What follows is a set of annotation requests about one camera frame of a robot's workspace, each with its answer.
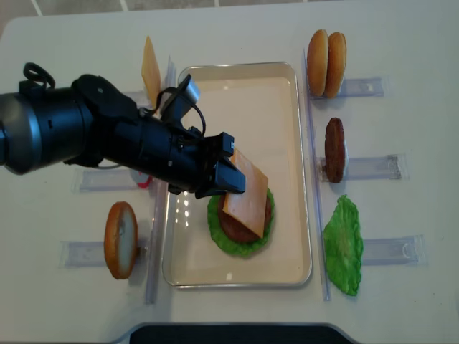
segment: tray rim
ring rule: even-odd
[[[242,66],[260,66],[260,65],[285,65],[293,72],[294,80],[295,80],[295,90],[296,90],[296,107],[293,111],[298,116],[298,129],[299,129],[299,138],[300,138],[300,152],[301,152],[301,177],[302,177],[302,184],[303,184],[303,199],[305,204],[305,213],[306,213],[306,229],[308,231],[307,235],[307,243],[306,246],[309,248],[309,270],[306,272],[305,277],[298,281],[298,282],[280,282],[280,283],[194,283],[194,284],[177,284],[170,281],[167,278],[167,274],[164,271],[164,250],[166,248],[166,231],[167,231],[167,221],[164,222],[164,237],[162,242],[162,250],[161,250],[161,273],[163,275],[164,280],[167,282],[168,285],[175,287],[176,289],[180,290],[188,290],[188,289],[221,289],[221,288],[272,288],[272,287],[299,287],[304,285],[312,275],[313,269],[313,257],[312,257],[312,250],[311,250],[311,232],[310,232],[310,224],[309,224],[309,213],[308,213],[308,199],[307,199],[307,190],[306,190],[306,167],[305,167],[305,159],[304,159],[304,147],[303,147],[303,133],[301,130],[301,109],[300,109],[300,94],[298,89],[298,77],[296,75],[295,69],[293,66],[287,62],[259,62],[259,63],[242,63],[242,64],[207,64],[203,66],[189,66],[184,68],[178,77],[178,81],[180,82],[183,80],[188,73],[189,70],[197,70],[197,69],[204,69],[204,68],[215,68],[215,67],[242,67]],[[169,204],[170,202],[175,202],[177,195],[173,195],[169,193],[167,200],[166,200],[166,213],[169,212]]]

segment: table surface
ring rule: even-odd
[[[156,303],[144,305],[141,278],[116,282],[107,269],[58,264],[60,241],[100,240],[97,228],[118,199],[143,209],[148,228],[146,193],[75,195],[73,168],[62,164],[23,177],[1,169],[0,341],[113,342],[148,323],[272,322],[330,324],[365,343],[457,343],[458,13],[457,1],[326,1],[14,20],[0,41],[1,93],[16,92],[28,61],[47,69],[58,87],[92,73],[122,91],[141,90],[141,52],[150,35],[163,75],[169,55],[179,72],[190,65],[285,61],[303,97],[302,54],[311,35],[320,28],[345,33],[346,77],[388,77],[391,92],[382,110],[349,102],[342,111],[359,118],[368,113],[359,127],[366,133],[361,152],[374,145],[387,116],[382,127],[393,129],[389,147],[410,162],[408,201],[402,197],[399,205],[403,227],[387,231],[391,237],[423,234],[428,265],[364,267],[358,297],[332,287],[331,301],[324,302],[308,204],[313,274],[302,287],[183,291],[161,278]],[[308,150],[305,158],[312,199]],[[360,202],[364,214],[367,205]],[[385,237],[384,231],[364,234]]]

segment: metal tray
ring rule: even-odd
[[[268,245],[247,259],[221,251],[207,226],[209,198],[169,194],[162,271],[176,287],[293,286],[311,274],[298,87],[284,62],[190,67],[207,135],[226,131],[269,178],[275,223]],[[200,128],[189,113],[185,128]]]

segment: brown patty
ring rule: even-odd
[[[256,242],[259,239],[259,236],[241,224],[234,217],[225,213],[223,211],[223,205],[224,196],[221,196],[220,200],[218,201],[218,219],[220,221],[220,226],[222,226],[223,232],[226,234],[226,236],[234,242]],[[271,202],[270,199],[266,196],[265,232],[271,220],[271,211]]]
[[[328,180],[331,183],[339,183],[343,179],[346,165],[344,129],[339,118],[330,119],[325,130],[325,161]]]

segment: cheese slice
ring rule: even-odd
[[[235,149],[231,162],[245,176],[245,192],[227,193],[223,211],[263,238],[268,177]]]
[[[148,98],[150,98],[151,104],[155,108],[156,98],[161,91],[161,74],[149,36],[146,37],[145,47],[143,48],[142,79],[145,83]]]

